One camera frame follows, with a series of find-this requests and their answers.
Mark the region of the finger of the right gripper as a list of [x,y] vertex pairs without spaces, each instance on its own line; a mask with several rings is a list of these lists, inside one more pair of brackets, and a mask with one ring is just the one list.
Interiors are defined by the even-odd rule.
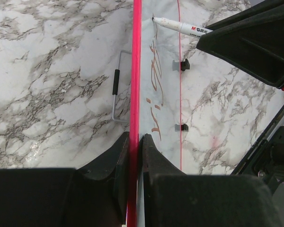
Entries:
[[284,88],[284,0],[265,0],[216,22],[197,49],[267,85]]

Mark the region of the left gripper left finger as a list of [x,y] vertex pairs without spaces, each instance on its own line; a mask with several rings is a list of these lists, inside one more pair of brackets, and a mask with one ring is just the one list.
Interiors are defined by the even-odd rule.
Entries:
[[129,134],[75,168],[0,169],[0,227],[120,227],[126,222]]

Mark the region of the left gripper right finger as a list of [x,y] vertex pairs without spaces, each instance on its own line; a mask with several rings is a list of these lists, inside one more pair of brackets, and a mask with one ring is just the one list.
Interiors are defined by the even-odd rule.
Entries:
[[280,227],[269,188],[251,175],[187,175],[142,142],[147,227]]

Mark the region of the white whiteboard marker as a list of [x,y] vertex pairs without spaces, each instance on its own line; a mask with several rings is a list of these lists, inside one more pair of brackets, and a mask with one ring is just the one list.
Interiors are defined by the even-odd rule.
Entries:
[[170,19],[166,19],[163,17],[153,17],[152,21],[167,29],[174,30],[174,31],[180,32],[181,34],[196,37],[196,38],[200,38],[201,36],[212,32],[212,30],[204,28],[204,27],[195,26],[195,25],[191,25],[188,23],[183,23],[183,22],[179,22],[175,20],[170,20]]

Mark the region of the pink framed whiteboard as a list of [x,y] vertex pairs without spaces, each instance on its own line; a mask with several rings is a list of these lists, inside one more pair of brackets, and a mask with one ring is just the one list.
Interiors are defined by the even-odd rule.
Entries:
[[182,167],[180,33],[153,22],[152,17],[180,20],[177,0],[133,3],[130,96],[130,167],[127,226],[144,225],[142,174],[138,169],[140,140],[152,136],[157,149]]

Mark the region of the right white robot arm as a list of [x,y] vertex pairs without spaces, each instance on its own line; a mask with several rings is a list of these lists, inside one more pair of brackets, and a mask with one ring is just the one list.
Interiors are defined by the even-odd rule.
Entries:
[[[265,0],[209,29],[198,50],[284,92],[284,0]],[[234,173],[257,175],[273,192],[284,184],[284,106]]]

